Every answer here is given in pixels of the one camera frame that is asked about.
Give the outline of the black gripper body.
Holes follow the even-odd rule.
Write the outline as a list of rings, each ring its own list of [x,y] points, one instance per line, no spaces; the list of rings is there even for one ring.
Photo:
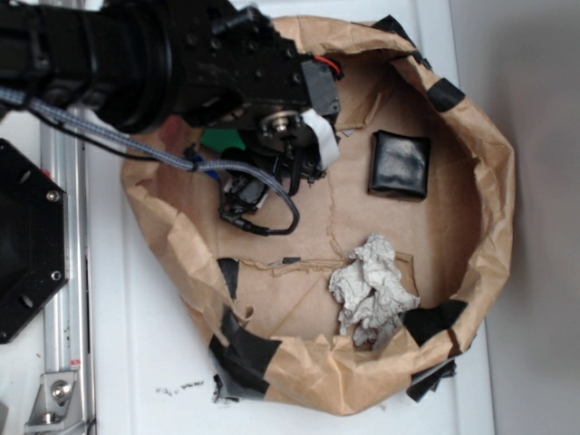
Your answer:
[[[258,120],[258,130],[238,130],[244,150],[229,148],[224,160],[237,160],[270,172],[277,179],[314,182],[340,157],[335,123],[341,111],[336,83],[343,77],[339,61],[315,56],[302,64],[304,84],[313,106],[282,110]]]

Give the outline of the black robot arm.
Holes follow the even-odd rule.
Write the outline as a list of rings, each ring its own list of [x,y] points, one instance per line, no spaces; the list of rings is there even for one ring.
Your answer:
[[[255,6],[107,1],[97,11],[1,4],[6,105],[83,107],[117,131],[177,115],[234,129],[260,159],[319,179],[338,159],[340,111],[329,64],[282,36]]]

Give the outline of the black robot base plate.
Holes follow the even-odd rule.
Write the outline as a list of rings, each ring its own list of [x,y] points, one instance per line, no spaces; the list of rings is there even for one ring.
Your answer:
[[[66,193],[1,140],[1,343],[8,344],[67,282]]]

